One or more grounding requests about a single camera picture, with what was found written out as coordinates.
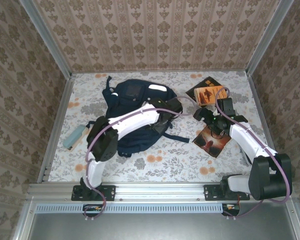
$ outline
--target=backpack strap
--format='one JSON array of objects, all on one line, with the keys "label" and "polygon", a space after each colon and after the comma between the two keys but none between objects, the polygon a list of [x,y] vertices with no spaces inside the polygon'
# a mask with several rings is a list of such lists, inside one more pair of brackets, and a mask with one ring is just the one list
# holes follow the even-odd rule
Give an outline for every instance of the backpack strap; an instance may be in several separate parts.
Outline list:
[{"label": "backpack strap", "polygon": [[162,136],[166,137],[167,139],[172,139],[172,140],[176,140],[176,141],[179,141],[179,142],[183,142],[183,143],[189,143],[190,139],[187,138],[187,137],[182,137],[182,136],[176,136],[176,135],[170,135],[166,132],[164,132],[162,134]]},{"label": "backpack strap", "polygon": [[111,76],[108,76],[108,79],[106,80],[105,89],[110,90],[110,80],[112,79]]},{"label": "backpack strap", "polygon": [[94,125],[95,123],[96,123],[96,121],[89,121],[85,127],[89,129],[90,125]]}]

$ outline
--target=book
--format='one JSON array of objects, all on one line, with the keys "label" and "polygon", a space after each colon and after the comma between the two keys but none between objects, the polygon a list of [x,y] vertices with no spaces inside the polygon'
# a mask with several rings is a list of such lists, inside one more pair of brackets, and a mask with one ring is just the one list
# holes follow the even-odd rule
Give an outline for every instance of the book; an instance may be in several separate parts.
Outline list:
[{"label": "book", "polygon": [[218,83],[216,80],[214,80],[212,77],[208,76],[206,79],[199,82],[197,85],[195,85],[185,93],[195,101],[196,100],[195,89],[204,88],[204,87],[213,87],[213,86],[221,86],[221,84]]},{"label": "book", "polygon": [[225,134],[216,135],[208,126],[205,126],[205,128],[193,140],[193,143],[206,151],[210,156],[216,158],[230,139],[231,137]]},{"label": "book", "polygon": [[[206,106],[216,103],[217,92],[222,89],[223,86],[207,86],[199,87],[194,89],[195,101],[199,106]],[[218,99],[226,99],[227,93],[225,90],[222,90],[219,93]]]}]

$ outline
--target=patterned wallpaper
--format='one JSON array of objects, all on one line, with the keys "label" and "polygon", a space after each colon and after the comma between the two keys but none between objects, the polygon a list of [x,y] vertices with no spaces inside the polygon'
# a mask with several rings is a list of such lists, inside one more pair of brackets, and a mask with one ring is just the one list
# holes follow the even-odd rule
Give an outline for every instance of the patterned wallpaper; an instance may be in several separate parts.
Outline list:
[{"label": "patterned wallpaper", "polygon": [[73,72],[245,69],[279,0],[34,0]]},{"label": "patterned wallpaper", "polygon": [[252,77],[276,150],[291,157],[300,199],[300,0],[293,2]]},{"label": "patterned wallpaper", "polygon": [[0,0],[0,240],[37,181],[65,79],[18,0]]}]

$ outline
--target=ventilation slot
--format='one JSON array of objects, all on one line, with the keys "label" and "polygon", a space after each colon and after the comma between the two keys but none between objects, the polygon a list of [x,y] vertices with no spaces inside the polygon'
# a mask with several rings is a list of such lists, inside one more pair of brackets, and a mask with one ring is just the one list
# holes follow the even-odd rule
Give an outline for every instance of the ventilation slot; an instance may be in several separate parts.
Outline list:
[{"label": "ventilation slot", "polygon": [[[43,203],[36,206],[36,214],[83,213],[82,203]],[[198,204],[128,204],[108,203],[104,213],[108,214],[186,214],[186,213],[222,213],[221,203]]]}]

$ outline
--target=black mounting plate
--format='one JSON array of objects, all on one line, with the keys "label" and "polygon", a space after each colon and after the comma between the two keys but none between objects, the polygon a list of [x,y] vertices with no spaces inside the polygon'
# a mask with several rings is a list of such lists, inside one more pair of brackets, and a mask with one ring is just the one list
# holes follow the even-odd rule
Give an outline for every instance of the black mounting plate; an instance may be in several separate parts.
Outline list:
[{"label": "black mounting plate", "polygon": [[[97,188],[105,197],[107,202],[113,202],[116,196],[115,185],[100,185]],[[72,201],[102,201],[102,197],[95,191],[83,187],[82,185],[75,185],[71,194]]]},{"label": "black mounting plate", "polygon": [[207,184],[203,186],[204,199],[206,201],[237,201],[238,195],[240,201],[250,200],[250,195],[241,191],[231,192],[225,197],[221,185],[218,184]]}]

